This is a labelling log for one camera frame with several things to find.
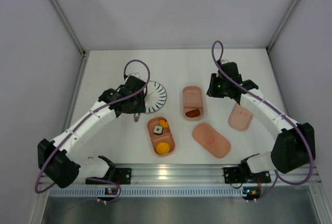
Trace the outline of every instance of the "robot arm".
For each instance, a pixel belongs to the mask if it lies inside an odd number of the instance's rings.
[[[45,168],[45,174],[60,188],[69,186],[77,178],[97,177],[112,180],[115,165],[106,157],[89,158],[76,161],[80,148],[90,140],[103,126],[124,114],[140,114],[145,112],[145,93],[131,97],[125,101],[106,104],[137,92],[145,82],[135,76],[129,76],[118,90],[108,89],[94,103],[92,108],[65,132],[52,141],[42,140],[38,144],[38,166],[41,169],[50,154],[59,148],[53,159]]]
[[[278,115],[271,107],[266,105],[264,102],[268,102],[270,105],[272,105],[272,103],[265,98],[255,83],[251,80],[242,81],[242,77],[238,72],[238,67],[235,62],[222,64],[218,61],[217,63],[235,82],[263,99],[263,101],[259,101],[244,92],[231,83],[220,72],[211,75],[207,95],[211,97],[229,97],[234,99],[238,104],[252,112],[275,140],[271,152],[253,155],[244,160],[245,166],[248,167],[250,173],[255,174],[275,169],[282,173],[288,173],[289,171],[307,164],[309,162],[307,150],[293,126],[283,118],[286,114]],[[300,124],[289,117],[288,119],[294,123],[304,135],[309,144],[312,157],[315,159],[313,127],[308,123]]]

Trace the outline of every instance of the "pink container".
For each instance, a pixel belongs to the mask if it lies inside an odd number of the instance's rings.
[[[216,158],[230,151],[230,143],[208,124],[199,124],[192,132],[193,138]]]
[[[254,115],[248,109],[236,103],[228,118],[228,124],[230,127],[244,132],[248,130],[253,117]]]
[[[152,143],[152,146],[154,148],[156,155],[158,155],[160,157],[165,157],[165,156],[168,156],[173,153],[173,151],[175,150],[175,142],[174,142],[174,138],[173,138],[171,129],[169,127],[163,128],[161,135],[154,134],[154,128],[156,125],[159,125],[159,120],[161,120],[161,119],[167,121],[164,117],[157,117],[154,119],[150,119],[149,122],[147,123],[147,129],[149,131],[151,143]],[[167,154],[163,154],[163,155],[158,154],[156,151],[157,145],[162,142],[170,145],[170,151]]]
[[[186,120],[197,121],[203,118],[203,97],[202,90],[196,86],[189,86],[183,89],[183,113]],[[189,111],[198,110],[199,115],[189,118],[186,114]]]

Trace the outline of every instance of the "gray wall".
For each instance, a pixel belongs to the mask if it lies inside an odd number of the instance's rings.
[[[86,49],[265,47],[291,0],[58,0]]]
[[[292,116],[315,128],[316,165],[332,199],[332,0],[302,0],[271,57]]]
[[[48,0],[0,0],[0,223],[27,223],[37,144],[63,126],[80,55]]]

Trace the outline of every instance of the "purple cable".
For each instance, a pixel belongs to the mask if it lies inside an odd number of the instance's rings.
[[[142,88],[139,89],[138,91],[136,91],[136,92],[134,92],[134,93],[132,93],[132,94],[126,96],[126,97],[120,98],[120,99],[118,99],[118,100],[115,100],[115,101],[109,102],[109,103],[107,103],[107,104],[105,104],[105,105],[103,105],[103,106],[101,106],[101,107],[98,107],[96,110],[93,111],[94,113],[97,113],[99,110],[101,110],[101,109],[103,109],[103,108],[105,108],[105,107],[107,107],[107,106],[110,106],[110,105],[113,105],[113,104],[119,103],[119,102],[121,102],[121,101],[125,101],[125,100],[127,100],[127,99],[129,99],[129,98],[131,98],[131,97],[134,97],[134,96],[138,95],[139,93],[141,93],[141,92],[147,87],[147,85],[148,85],[148,83],[149,83],[149,81],[150,81],[150,70],[149,70],[149,67],[145,64],[145,62],[143,62],[143,61],[141,61],[141,60],[137,60],[137,59],[129,61],[129,62],[125,65],[125,67],[124,67],[123,74],[126,75],[127,67],[128,67],[128,65],[129,65],[130,63],[132,63],[132,62],[139,62],[139,63],[142,63],[142,64],[145,66],[145,68],[146,68],[146,70],[147,70],[147,80],[146,80],[146,83],[144,84],[144,86],[142,86]],[[83,118],[83,120],[82,120],[80,123],[78,123],[78,125],[73,129],[73,133],[75,133],[75,132],[77,131],[77,129],[80,128],[80,126],[82,126],[82,124],[83,124],[85,121],[87,121],[87,119],[89,119],[91,116],[92,116],[92,113],[89,113],[88,115],[86,115],[86,116]],[[36,182],[35,182],[35,192],[36,192],[37,194],[44,193],[45,191],[49,190],[50,188],[52,188],[52,187],[55,185],[55,183],[52,183],[50,186],[46,187],[45,189],[42,189],[42,190],[39,190],[39,189],[38,189],[38,185],[39,185],[39,183],[40,183],[40,179],[41,179],[41,177],[42,177],[42,175],[43,175],[43,173],[44,173],[44,171],[45,171],[45,168],[47,167],[47,165],[49,164],[49,162],[51,161],[51,159],[54,157],[54,155],[57,153],[57,151],[61,148],[61,146],[63,146],[63,144],[64,144],[64,143],[65,143],[65,142],[66,142],[71,136],[72,136],[72,134],[69,133],[69,134],[64,138],[64,140],[63,140],[63,141],[62,141],[62,142],[61,142],[61,143],[55,148],[55,150],[54,150],[54,151],[50,154],[50,156],[46,159],[44,165],[41,167],[41,169],[40,169],[40,171],[39,171],[39,174],[38,174],[38,176],[37,176],[37,180],[36,180]]]
[[[303,136],[303,134],[301,133],[301,131],[298,129],[298,127],[293,123],[291,122],[290,119],[288,119],[288,117],[286,115],[284,115],[282,112],[280,112],[277,108],[275,108],[274,106],[272,106],[270,103],[264,101],[262,98],[260,98],[259,96],[249,92],[248,90],[246,90],[243,86],[241,86],[240,84],[238,84],[236,81],[234,81],[232,78],[230,78],[221,68],[220,66],[218,65],[217,61],[216,61],[216,57],[214,56],[214,47],[216,44],[220,44],[221,47],[222,47],[222,53],[220,55],[220,58],[219,58],[219,61],[222,60],[222,56],[223,56],[223,53],[224,53],[224,46],[222,44],[221,41],[217,40],[213,43],[212,45],[212,49],[211,49],[211,52],[212,52],[212,59],[215,63],[215,65],[217,66],[218,70],[220,71],[220,73],[225,76],[231,83],[233,83],[235,86],[237,86],[238,88],[240,88],[241,90],[243,90],[244,92],[248,93],[249,95],[251,95],[252,97],[254,97],[255,99],[263,102],[265,105],[267,105],[268,107],[270,107],[273,111],[275,111],[278,115],[281,115],[281,117],[283,117],[295,130],[296,132],[299,134],[299,136],[301,137],[305,147],[306,147],[306,150],[307,150],[307,153],[309,155],[309,161],[310,161],[310,168],[309,168],[309,172],[307,174],[307,177],[302,180],[302,181],[299,181],[297,183],[293,183],[291,181],[286,181],[284,178],[282,178],[278,173],[277,173],[277,176],[278,178],[283,181],[284,183],[287,183],[287,184],[290,184],[290,185],[302,185],[302,184],[305,184],[309,179],[310,177],[312,176],[312,172],[313,172],[313,158],[312,158],[312,153],[311,153],[311,150],[310,150],[310,147],[308,145],[308,142],[306,140],[306,138]]]
[[[107,203],[111,203],[111,202],[116,201],[119,198],[119,196],[121,195],[122,189],[121,189],[120,185],[118,185],[118,184],[116,184],[116,183],[114,183],[112,181],[98,179],[98,178],[93,178],[93,177],[88,177],[87,179],[89,179],[91,181],[98,181],[98,182],[101,182],[101,183],[112,184],[112,185],[115,185],[117,187],[117,189],[119,190],[118,194],[112,200],[108,201]],[[52,216],[52,211],[48,211],[48,213],[49,213],[49,216],[51,217],[51,219],[54,222],[56,222],[56,221],[60,220],[63,216],[65,216],[69,211],[71,211],[72,209],[78,207],[80,204],[82,204],[84,202],[90,202],[90,201],[95,201],[95,198],[87,198],[87,199],[84,199],[84,200],[82,200],[82,201],[74,204],[70,208],[66,209],[65,212],[63,212],[62,215],[58,216],[57,218],[54,218]]]

